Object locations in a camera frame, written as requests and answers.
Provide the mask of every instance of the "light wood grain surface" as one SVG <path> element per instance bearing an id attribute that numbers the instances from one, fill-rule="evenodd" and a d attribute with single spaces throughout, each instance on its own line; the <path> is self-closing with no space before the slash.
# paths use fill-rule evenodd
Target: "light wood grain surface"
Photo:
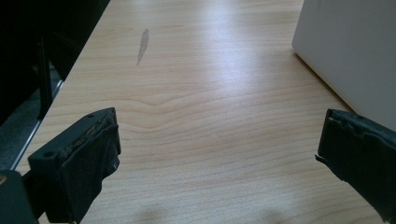
<path id="1" fill-rule="evenodd" d="M 112 0 L 17 170 L 114 106 L 120 168 L 82 223 L 382 223 L 315 161 L 347 107 L 291 48 L 302 5 Z"/>

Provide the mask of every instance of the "white cardboard box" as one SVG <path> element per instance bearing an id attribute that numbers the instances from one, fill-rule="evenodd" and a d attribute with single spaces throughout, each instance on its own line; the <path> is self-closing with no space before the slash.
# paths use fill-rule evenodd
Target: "white cardboard box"
<path id="1" fill-rule="evenodd" d="M 396 131 L 396 0 L 305 0 L 292 46 L 355 112 Z"/>

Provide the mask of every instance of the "black plastic part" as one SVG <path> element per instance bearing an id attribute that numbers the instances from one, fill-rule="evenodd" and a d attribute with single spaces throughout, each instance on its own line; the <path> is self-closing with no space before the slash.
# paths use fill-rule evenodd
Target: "black plastic part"
<path id="1" fill-rule="evenodd" d="M 396 223 L 396 132 L 362 116 L 329 109 L 317 160 Z"/>
<path id="2" fill-rule="evenodd" d="M 44 205 L 49 222 L 83 219 L 102 189 L 102 180 L 119 167 L 118 127 L 114 108 L 96 111 L 28 158 L 33 182 L 43 186 L 44 202 L 32 206 Z"/>
<path id="3" fill-rule="evenodd" d="M 38 223 L 18 172 L 0 171 L 0 192 L 0 223 Z"/>
<path id="4" fill-rule="evenodd" d="M 26 189 L 27 196 L 31 205 L 31 209 L 35 218 L 41 217 L 46 211 L 44 183 L 42 183 L 36 176 L 33 175 L 32 171 L 29 171 L 22 177 L 24 188 Z"/>

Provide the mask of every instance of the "dark floor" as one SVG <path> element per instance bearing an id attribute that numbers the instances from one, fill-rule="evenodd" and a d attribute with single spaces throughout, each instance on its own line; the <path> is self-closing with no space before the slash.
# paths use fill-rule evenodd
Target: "dark floor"
<path id="1" fill-rule="evenodd" d="M 53 66 L 50 68 L 50 76 L 52 95 L 55 97 L 63 82 Z M 0 126 L 0 170 L 16 168 L 41 123 L 39 113 L 40 91 L 36 90 Z"/>

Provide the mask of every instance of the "wooden table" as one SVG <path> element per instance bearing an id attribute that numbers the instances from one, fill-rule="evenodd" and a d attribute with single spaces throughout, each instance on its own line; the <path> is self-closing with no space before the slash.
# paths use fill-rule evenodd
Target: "wooden table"
<path id="1" fill-rule="evenodd" d="M 83 223 L 382 223 L 315 161 L 348 108 L 291 48 L 302 4 L 112 0 L 17 170 L 114 106 L 120 168 Z"/>

